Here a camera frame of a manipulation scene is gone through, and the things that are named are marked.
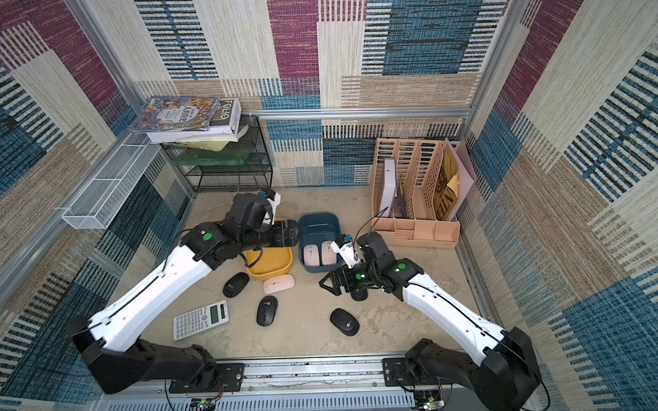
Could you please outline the black mouse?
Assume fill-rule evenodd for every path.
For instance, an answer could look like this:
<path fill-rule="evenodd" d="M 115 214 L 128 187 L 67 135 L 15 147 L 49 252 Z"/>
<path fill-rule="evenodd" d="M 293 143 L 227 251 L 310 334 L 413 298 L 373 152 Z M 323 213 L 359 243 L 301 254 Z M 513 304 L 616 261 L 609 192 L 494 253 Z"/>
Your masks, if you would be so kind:
<path fill-rule="evenodd" d="M 354 337 L 360 330 L 358 320 L 342 308 L 336 308 L 332 311 L 330 322 L 348 337 Z"/>
<path fill-rule="evenodd" d="M 268 295 L 263 297 L 257 308 L 256 323 L 263 327 L 272 325 L 278 306 L 278 300 L 275 296 Z"/>
<path fill-rule="evenodd" d="M 368 290 L 367 289 L 353 289 L 350 292 L 351 298 L 354 301 L 365 301 L 368 299 Z"/>
<path fill-rule="evenodd" d="M 226 281 L 222 293 L 226 298 L 235 298 L 245 289 L 249 281 L 250 277 L 246 272 L 238 272 Z"/>

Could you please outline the pink mouse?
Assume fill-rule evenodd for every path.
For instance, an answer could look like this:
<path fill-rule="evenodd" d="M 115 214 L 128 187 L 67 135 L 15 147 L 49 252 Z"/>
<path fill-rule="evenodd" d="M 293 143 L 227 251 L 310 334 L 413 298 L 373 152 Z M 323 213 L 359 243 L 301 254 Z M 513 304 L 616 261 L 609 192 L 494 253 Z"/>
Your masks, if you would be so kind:
<path fill-rule="evenodd" d="M 284 274 L 267 279 L 262 285 L 263 292 L 266 295 L 273 295 L 275 293 L 294 288 L 296 279 L 291 274 Z"/>
<path fill-rule="evenodd" d="M 307 244 L 303 248 L 303 264 L 307 267 L 320 265 L 320 252 L 316 244 Z"/>
<path fill-rule="evenodd" d="M 334 265 L 338 262 L 338 255 L 332 249 L 332 241 L 324 241 L 320 246 L 322 265 Z"/>

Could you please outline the teal plastic bin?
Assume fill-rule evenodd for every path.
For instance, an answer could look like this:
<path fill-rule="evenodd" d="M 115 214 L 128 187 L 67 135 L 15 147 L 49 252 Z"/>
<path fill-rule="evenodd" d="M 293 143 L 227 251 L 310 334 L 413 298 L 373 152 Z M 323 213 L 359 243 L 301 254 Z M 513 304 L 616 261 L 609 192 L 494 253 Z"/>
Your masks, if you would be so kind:
<path fill-rule="evenodd" d="M 298 243 L 299 260 L 303 268 L 311 273 L 326 273 L 339 268 L 344 264 L 338 255 L 338 262 L 334 265 L 324 266 L 321 262 L 320 246 L 324 241 L 334 241 L 341 234 L 339 218 L 330 212 L 310 213 L 302 216 L 298 220 L 302 228 L 302 235 Z M 303 264 L 303 248 L 307 244 L 316 244 L 320 252 L 320 265 L 317 267 L 307 267 Z"/>

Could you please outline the yellow plastic bin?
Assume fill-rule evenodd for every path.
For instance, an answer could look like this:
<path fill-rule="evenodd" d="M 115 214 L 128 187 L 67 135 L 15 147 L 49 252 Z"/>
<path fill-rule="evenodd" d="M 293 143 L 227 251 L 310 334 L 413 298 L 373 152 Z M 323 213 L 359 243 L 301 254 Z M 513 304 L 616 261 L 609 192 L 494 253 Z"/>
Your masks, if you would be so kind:
<path fill-rule="evenodd" d="M 262 251 L 246 251 L 244 255 L 248 266 L 246 270 L 257 281 L 265 282 L 291 271 L 291 248 L 264 248 Z"/>

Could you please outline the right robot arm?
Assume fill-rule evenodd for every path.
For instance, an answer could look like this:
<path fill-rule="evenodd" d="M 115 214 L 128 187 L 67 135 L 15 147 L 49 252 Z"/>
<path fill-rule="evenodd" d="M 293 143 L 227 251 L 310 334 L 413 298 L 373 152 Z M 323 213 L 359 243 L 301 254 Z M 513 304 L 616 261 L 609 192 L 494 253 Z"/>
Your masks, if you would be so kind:
<path fill-rule="evenodd" d="M 489 410 L 523 410 L 542 387 L 543 377 L 531 338 L 506 330 L 448 294 L 417 263 L 398 259 L 383 237 L 370 232 L 358 239 L 342 235 L 331 244 L 343 260 L 320 287 L 340 296 L 381 289 L 433 320 L 460 346 L 446 349 L 422 339 L 405 355 L 415 378 L 444 378 L 472 390 Z"/>

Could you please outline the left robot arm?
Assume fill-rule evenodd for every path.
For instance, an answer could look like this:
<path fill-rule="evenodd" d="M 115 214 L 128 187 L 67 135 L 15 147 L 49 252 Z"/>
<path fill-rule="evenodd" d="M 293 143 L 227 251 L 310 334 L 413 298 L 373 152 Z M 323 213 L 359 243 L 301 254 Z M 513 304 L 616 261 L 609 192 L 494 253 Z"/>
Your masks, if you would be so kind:
<path fill-rule="evenodd" d="M 277 220 L 281 195 L 271 188 L 235 195 L 219 222 L 190 229 L 155 269 L 107 308 L 90 317 L 78 315 L 66 326 L 67 337 L 106 394 L 137 382 L 171 380 L 196 391 L 211 392 L 220 376 L 212 355 L 198 344 L 177 348 L 153 344 L 142 332 L 184 291 L 224 262 L 246 251 L 291 248 L 301 236 L 299 224 Z"/>

